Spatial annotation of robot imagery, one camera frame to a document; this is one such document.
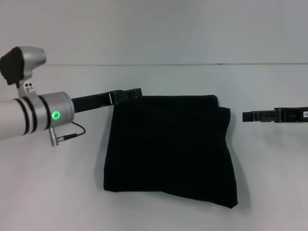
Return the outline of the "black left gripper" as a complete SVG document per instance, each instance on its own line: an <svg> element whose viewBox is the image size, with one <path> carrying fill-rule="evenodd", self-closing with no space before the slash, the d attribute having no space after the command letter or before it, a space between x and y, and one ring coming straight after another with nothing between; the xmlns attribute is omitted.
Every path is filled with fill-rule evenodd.
<svg viewBox="0 0 308 231"><path fill-rule="evenodd" d="M140 97L142 97L142 90L141 88L137 88L130 90L115 90L110 93L73 98L72 102L75 113L80 113L110 105L117 105Z"/></svg>

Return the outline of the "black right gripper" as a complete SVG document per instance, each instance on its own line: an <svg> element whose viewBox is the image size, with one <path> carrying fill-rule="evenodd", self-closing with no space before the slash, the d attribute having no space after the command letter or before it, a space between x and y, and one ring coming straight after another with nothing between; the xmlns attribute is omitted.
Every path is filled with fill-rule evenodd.
<svg viewBox="0 0 308 231"><path fill-rule="evenodd" d="M243 112L243 122L307 123L308 108L275 108L269 111Z"/></svg>

